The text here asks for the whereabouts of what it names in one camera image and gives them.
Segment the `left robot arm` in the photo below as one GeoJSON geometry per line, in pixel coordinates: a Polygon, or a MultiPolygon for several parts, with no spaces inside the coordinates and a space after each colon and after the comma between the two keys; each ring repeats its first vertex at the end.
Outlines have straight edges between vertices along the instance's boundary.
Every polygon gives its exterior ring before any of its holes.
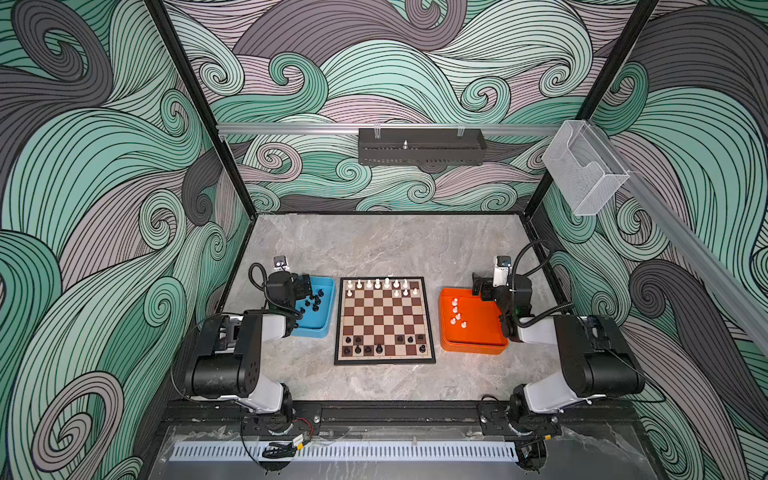
{"type": "Polygon", "coordinates": [[[304,313],[296,302],[312,294],[311,279],[293,273],[287,258],[273,259],[269,273],[251,264],[248,279],[265,305],[240,314],[206,319],[184,376],[184,394],[198,402],[233,402],[256,415],[280,415],[293,421],[290,389],[262,372],[262,344],[289,337],[304,313]]]}

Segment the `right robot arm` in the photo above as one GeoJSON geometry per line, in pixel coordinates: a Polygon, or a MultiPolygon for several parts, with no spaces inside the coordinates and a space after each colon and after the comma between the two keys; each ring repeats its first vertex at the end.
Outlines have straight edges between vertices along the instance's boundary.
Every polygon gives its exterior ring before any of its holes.
{"type": "Polygon", "coordinates": [[[492,275],[472,275],[472,294],[494,303],[503,336],[524,344],[552,345],[559,369],[546,378],[515,388],[509,413],[549,415],[594,400],[642,393],[646,377],[614,320],[601,315],[579,316],[563,302],[532,312],[531,276],[548,267],[554,250],[548,241],[535,240],[515,257],[497,256],[492,275]]]}

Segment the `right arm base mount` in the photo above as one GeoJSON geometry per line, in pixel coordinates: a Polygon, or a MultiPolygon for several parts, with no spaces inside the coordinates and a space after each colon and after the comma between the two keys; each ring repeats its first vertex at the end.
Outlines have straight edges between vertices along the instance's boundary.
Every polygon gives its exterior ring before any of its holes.
{"type": "Polygon", "coordinates": [[[477,411],[485,435],[536,440],[550,439],[562,433],[553,416],[531,413],[525,404],[517,401],[481,401],[477,411]]]}

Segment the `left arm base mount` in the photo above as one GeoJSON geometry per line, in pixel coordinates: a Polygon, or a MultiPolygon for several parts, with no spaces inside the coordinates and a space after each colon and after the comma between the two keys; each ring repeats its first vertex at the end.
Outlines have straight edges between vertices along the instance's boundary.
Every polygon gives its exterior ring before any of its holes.
{"type": "Polygon", "coordinates": [[[319,403],[299,401],[293,404],[291,412],[247,413],[240,430],[245,437],[288,438],[299,434],[312,437],[318,431],[321,420],[322,407],[319,403]]]}

